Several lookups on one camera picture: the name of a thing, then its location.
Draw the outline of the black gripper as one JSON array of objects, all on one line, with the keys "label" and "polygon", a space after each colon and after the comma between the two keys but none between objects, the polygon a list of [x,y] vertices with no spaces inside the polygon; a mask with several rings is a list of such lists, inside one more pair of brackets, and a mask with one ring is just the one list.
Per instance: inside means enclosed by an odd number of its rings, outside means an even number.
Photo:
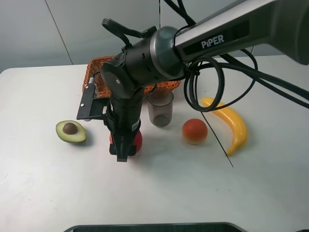
[{"label": "black gripper", "polygon": [[138,88],[128,99],[111,92],[108,113],[114,122],[109,126],[113,139],[109,153],[116,155],[118,162],[127,162],[127,158],[137,152],[137,146],[133,145],[133,142],[140,128],[143,96],[143,88]]}]

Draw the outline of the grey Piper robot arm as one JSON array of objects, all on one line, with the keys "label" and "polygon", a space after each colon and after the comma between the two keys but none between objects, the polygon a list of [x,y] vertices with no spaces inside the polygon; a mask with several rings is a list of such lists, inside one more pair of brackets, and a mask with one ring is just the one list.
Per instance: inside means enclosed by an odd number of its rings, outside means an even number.
[{"label": "grey Piper robot arm", "polygon": [[[309,63],[309,3],[306,0],[238,0],[200,22],[181,5],[169,5],[187,27],[163,27],[137,32],[105,18],[102,25],[124,41],[120,54],[101,67],[101,77],[111,92],[105,125],[112,134],[110,153],[125,162],[136,154],[133,141],[140,128],[144,88],[162,81],[184,79],[189,105],[200,112],[219,108],[224,69],[240,71],[277,94],[308,107],[309,93],[286,81],[250,68],[230,56],[258,44],[269,44],[294,61]],[[213,103],[201,107],[195,97],[200,70],[214,68],[218,90]]]}]

